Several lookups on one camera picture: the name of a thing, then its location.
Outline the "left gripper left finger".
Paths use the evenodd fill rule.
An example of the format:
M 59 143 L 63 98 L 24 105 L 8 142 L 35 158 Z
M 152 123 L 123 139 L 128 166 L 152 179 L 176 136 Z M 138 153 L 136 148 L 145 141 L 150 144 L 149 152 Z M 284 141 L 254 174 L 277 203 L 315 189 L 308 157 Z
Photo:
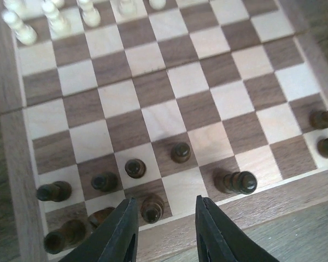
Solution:
M 71 261 L 136 261 L 138 230 L 137 201 L 125 199 L 71 252 Z

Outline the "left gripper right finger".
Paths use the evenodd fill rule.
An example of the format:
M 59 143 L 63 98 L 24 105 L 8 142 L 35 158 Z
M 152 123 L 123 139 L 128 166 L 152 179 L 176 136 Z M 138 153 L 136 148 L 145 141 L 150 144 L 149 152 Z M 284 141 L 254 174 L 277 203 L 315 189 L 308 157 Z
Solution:
M 199 261 L 276 261 L 208 197 L 196 198 L 195 226 Z

